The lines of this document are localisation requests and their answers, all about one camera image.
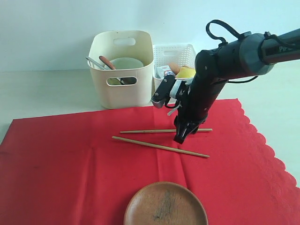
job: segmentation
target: white table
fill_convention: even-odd
[[[278,64],[246,84],[227,84],[218,99],[238,98],[281,159],[300,180],[300,63]],[[89,70],[0,73],[0,142],[12,121],[102,110]]]

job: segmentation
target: chopstick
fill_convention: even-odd
[[[210,132],[211,128],[198,129],[197,132]],[[165,130],[128,130],[120,131],[120,134],[143,134],[143,133],[174,133],[176,129],[165,129]]]
[[[158,144],[152,144],[152,143],[147,143],[147,142],[136,141],[136,140],[132,140],[132,139],[128,139],[128,138],[123,138],[123,137],[112,136],[112,138],[113,139],[117,139],[117,140],[121,140],[121,141],[125,141],[125,142],[134,143],[134,144],[139,144],[139,145],[144,145],[144,146],[148,146],[148,147],[153,147],[153,148],[157,148],[157,149],[163,149],[163,150],[168,150],[168,151],[174,151],[174,152],[178,152],[178,153],[183,153],[183,154],[187,154],[187,155],[200,156],[200,157],[204,157],[204,158],[208,158],[209,157],[208,155],[204,155],[204,154],[200,154],[200,153],[196,153],[196,152],[192,152],[192,151],[186,151],[186,150],[171,148],[171,147],[167,147],[167,146],[163,146],[163,145],[158,145]]]

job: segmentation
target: robotic arm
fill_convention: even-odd
[[[223,26],[237,40],[228,43],[223,37],[214,36],[209,30],[211,23]],[[210,107],[226,83],[246,83],[270,72],[276,63],[300,59],[300,29],[280,36],[269,32],[251,34],[250,31],[239,34],[227,23],[213,20],[206,25],[206,32],[221,43],[216,49],[197,54],[194,78],[186,82],[167,75],[151,99],[157,108],[165,105],[177,109],[174,141],[180,144],[205,122]],[[247,81],[230,81],[250,76],[254,77]],[[171,98],[176,99],[172,107],[168,106]]]

